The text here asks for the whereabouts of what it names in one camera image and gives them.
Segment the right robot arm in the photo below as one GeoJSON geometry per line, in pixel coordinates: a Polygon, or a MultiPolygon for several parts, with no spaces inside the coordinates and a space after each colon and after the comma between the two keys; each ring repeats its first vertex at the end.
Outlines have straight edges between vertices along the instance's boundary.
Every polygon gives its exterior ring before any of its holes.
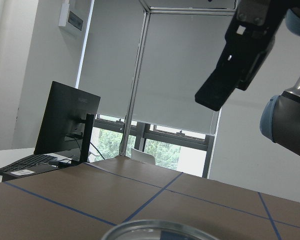
{"type": "MultiPolygon", "coordinates": [[[[242,0],[225,33],[215,70],[195,101],[219,111],[235,89],[246,90],[275,43],[282,22],[300,37],[300,0],[242,0]]],[[[265,106],[260,132],[300,156],[300,77],[265,106]]]]}

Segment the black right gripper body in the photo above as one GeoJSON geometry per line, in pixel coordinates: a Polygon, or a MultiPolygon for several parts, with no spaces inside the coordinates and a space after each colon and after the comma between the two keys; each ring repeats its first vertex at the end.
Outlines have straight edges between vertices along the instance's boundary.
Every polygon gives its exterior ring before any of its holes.
{"type": "Polygon", "coordinates": [[[288,10],[288,0],[241,0],[235,20],[237,33],[275,33],[288,10]]]}

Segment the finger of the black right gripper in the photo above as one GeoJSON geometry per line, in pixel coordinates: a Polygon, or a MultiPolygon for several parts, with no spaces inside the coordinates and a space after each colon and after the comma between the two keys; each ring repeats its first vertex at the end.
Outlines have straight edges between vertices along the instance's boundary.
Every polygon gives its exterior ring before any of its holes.
{"type": "Polygon", "coordinates": [[[195,94],[195,102],[219,111],[235,89],[247,90],[275,43],[276,26],[258,26],[233,17],[215,70],[195,94]]]}

